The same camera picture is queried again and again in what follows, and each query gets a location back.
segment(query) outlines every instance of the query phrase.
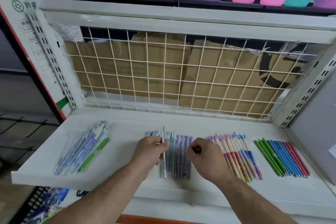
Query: hand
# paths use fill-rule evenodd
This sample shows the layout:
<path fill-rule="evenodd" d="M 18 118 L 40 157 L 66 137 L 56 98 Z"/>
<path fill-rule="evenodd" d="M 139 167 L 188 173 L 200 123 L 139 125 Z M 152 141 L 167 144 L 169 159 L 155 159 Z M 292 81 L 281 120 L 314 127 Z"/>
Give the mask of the hand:
<path fill-rule="evenodd" d="M 142 171 L 145 178 L 148 176 L 149 170 L 156 164 L 158 165 L 160 156 L 168 150 L 167 142 L 161 143 L 161 137 L 149 136 L 142 138 L 133 153 L 130 165 Z"/>
<path fill-rule="evenodd" d="M 197 172 L 215 185 L 226 177 L 233 175 L 225 162 L 220 146 L 212 141 L 197 138 L 187 148 L 187 157 L 191 160 Z"/>

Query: row of purple pens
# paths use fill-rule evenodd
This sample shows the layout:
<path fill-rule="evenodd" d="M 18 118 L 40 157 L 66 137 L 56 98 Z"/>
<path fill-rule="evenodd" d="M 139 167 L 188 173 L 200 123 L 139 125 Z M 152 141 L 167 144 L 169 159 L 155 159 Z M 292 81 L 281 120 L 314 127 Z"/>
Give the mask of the row of purple pens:
<path fill-rule="evenodd" d="M 244 182 L 262 180 L 263 175 L 255 162 L 252 151 L 246 142 L 246 136 L 241 134 L 224 134 L 207 137 L 218 144 L 222 150 L 227 166 Z"/>

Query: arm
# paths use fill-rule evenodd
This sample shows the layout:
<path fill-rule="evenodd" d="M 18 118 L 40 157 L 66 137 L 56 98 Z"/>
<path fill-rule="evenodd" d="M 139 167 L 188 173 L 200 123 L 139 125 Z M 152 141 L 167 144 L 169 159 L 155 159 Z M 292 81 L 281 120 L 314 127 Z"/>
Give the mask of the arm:
<path fill-rule="evenodd" d="M 47 224 L 105 224 L 115 223 L 137 191 L 149 170 L 158 164 L 160 155 L 168 149 L 167 143 L 158 145 L 160 137 L 141 139 L 131 162 L 116 171 L 101 185 L 63 209 Z"/>
<path fill-rule="evenodd" d="M 187 156 L 198 173 L 221 190 L 242 224 L 297 224 L 237 178 L 228 169 L 218 145 L 209 140 L 197 138 L 188 147 Z"/>

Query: forearm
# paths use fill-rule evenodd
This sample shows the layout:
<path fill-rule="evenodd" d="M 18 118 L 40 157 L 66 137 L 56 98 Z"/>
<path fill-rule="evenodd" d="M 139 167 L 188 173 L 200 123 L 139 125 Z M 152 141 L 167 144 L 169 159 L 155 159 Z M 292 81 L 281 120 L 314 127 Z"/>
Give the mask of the forearm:
<path fill-rule="evenodd" d="M 235 176 L 216 183 L 242 224 L 297 224 Z"/>
<path fill-rule="evenodd" d="M 143 179 L 144 175 L 128 164 L 86 197 L 57 213 L 47 224 L 115 223 Z"/>

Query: white wire mesh panel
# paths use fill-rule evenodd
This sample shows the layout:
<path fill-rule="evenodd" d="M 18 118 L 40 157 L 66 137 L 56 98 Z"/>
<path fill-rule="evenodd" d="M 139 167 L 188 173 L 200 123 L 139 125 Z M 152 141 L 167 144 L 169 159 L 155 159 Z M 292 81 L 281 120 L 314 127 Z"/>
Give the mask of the white wire mesh panel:
<path fill-rule="evenodd" d="M 86 105 L 268 119 L 327 45 L 82 27 L 65 42 Z"/>

